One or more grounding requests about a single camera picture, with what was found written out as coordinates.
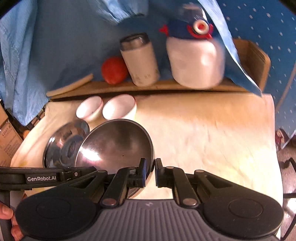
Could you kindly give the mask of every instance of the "polka dot fabric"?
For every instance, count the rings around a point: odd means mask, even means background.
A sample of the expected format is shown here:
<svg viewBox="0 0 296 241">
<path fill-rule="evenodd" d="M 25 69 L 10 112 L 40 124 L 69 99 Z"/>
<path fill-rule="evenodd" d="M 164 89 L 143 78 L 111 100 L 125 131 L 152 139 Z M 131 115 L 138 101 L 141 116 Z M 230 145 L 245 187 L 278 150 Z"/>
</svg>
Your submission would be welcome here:
<svg viewBox="0 0 296 241">
<path fill-rule="evenodd" d="M 264 92 L 275 106 L 288 84 L 296 61 L 296 16 L 276 0 L 217 0 L 234 38 L 247 39 L 268 54 L 271 68 Z M 276 112 L 276 129 L 288 136 L 296 129 L 296 81 Z"/>
</svg>

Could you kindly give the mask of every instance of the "small white bowl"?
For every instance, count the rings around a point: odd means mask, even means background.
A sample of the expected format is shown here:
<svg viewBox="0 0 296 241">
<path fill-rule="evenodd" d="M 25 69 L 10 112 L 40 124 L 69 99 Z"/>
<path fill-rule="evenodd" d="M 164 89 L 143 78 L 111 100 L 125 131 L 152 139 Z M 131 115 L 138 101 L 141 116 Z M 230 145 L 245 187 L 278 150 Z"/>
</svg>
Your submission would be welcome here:
<svg viewBox="0 0 296 241">
<path fill-rule="evenodd" d="M 100 116 L 103 105 L 100 96 L 89 97 L 78 106 L 76 116 L 86 122 L 92 122 Z"/>
<path fill-rule="evenodd" d="M 137 103 L 131 95 L 118 95 L 109 100 L 103 108 L 103 116 L 106 120 L 128 119 L 134 120 Z"/>
</svg>

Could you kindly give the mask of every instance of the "human hand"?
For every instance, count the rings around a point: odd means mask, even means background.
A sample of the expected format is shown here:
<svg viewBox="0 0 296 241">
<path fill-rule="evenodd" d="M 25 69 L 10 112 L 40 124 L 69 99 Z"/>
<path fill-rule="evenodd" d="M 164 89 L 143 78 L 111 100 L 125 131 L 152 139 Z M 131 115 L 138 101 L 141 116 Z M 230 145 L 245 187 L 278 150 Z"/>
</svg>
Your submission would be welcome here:
<svg viewBox="0 0 296 241">
<path fill-rule="evenodd" d="M 17 224 L 13 210 L 0 202 L 0 219 L 11 219 L 12 229 L 11 234 L 15 241 L 20 241 L 24 236 Z"/>
</svg>

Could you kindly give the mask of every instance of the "metal bowl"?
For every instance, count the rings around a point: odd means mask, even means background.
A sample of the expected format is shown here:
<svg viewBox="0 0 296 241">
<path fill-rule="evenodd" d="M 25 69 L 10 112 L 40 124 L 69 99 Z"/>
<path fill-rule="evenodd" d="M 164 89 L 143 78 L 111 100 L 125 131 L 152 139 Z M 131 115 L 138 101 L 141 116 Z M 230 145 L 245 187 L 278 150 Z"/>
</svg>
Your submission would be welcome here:
<svg viewBox="0 0 296 241">
<path fill-rule="evenodd" d="M 43 167 L 73 167 L 88 133 L 89 125 L 84 120 L 75 120 L 59 128 L 43 152 Z"/>
<path fill-rule="evenodd" d="M 115 119 L 107 121 L 93 129 L 79 148 L 75 166 L 95 166 L 108 174 L 116 173 L 120 168 L 138 167 L 141 158 L 147 160 L 149 180 L 154 151 L 150 136 L 138 123 L 132 120 Z M 128 197 L 139 189 L 129 190 Z"/>
</svg>

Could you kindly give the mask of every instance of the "red ball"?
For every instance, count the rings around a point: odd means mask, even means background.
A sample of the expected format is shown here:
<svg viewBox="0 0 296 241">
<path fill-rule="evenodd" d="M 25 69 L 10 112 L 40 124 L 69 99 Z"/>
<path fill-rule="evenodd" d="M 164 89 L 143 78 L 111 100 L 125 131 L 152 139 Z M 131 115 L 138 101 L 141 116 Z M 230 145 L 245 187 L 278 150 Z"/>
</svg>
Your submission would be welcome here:
<svg viewBox="0 0 296 241">
<path fill-rule="evenodd" d="M 101 73 L 109 85 L 116 85 L 126 79 L 128 68 L 123 58 L 110 57 L 102 64 Z"/>
</svg>

